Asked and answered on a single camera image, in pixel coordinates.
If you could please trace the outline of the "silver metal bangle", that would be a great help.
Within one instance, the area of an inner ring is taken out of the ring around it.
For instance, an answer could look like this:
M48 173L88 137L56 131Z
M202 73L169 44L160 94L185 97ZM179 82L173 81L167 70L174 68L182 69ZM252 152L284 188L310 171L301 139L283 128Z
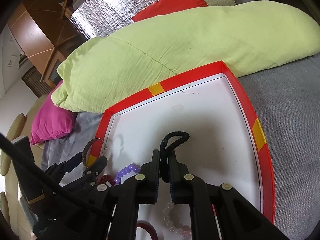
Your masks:
M99 157L105 155L106 142L100 138L91 139L82 151L82 163L84 167L91 166Z

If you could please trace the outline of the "dark red wide bangle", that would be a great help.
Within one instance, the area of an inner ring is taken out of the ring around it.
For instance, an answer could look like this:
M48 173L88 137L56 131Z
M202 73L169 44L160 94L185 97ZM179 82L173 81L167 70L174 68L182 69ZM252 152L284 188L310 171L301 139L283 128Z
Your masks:
M136 228L144 229L149 234L152 240L158 240L157 232L149 222L146 222L144 220L138 220Z

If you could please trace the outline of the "magenta pillow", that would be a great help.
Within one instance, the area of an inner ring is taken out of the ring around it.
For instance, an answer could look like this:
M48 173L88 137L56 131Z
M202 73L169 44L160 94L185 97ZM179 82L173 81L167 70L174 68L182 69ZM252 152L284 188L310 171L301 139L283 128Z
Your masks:
M49 93L43 105L33 119L30 134L30 144L36 145L48 140L60 139L72 132L76 113L57 107L51 100L51 95L63 81Z

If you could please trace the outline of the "red gift box lid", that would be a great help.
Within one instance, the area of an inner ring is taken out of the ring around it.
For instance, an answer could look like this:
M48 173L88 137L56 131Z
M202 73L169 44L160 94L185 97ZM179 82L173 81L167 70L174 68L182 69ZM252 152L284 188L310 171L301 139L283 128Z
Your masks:
M108 108L96 137L106 142L108 239L273 239L275 187L268 146L242 86L219 61L163 80ZM139 204L143 164L160 152L156 204ZM171 200L168 159L199 180L196 204Z

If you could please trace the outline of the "light green long pillow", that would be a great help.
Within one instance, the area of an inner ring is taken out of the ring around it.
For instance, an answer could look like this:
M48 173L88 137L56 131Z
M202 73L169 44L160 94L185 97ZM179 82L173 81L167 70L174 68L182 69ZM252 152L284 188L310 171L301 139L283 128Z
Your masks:
M319 24L287 4L253 1L148 18L86 41L57 69L54 105L108 107L169 77L223 61L236 77L319 53Z

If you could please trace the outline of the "wooden cabinet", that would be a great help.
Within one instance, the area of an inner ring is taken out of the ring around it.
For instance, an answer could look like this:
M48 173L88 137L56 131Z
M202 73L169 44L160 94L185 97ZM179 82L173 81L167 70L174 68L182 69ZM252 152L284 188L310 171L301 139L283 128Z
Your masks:
M61 81L58 66L85 41L61 12L57 0L22 0L8 21L17 44L40 72L40 81L50 88Z

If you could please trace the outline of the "red cushion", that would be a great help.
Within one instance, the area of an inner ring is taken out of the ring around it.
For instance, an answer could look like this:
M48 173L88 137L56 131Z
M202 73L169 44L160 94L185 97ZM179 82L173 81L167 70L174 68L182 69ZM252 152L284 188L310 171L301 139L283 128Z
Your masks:
M132 20L138 22L155 16L207 6L205 0L159 0L135 14Z

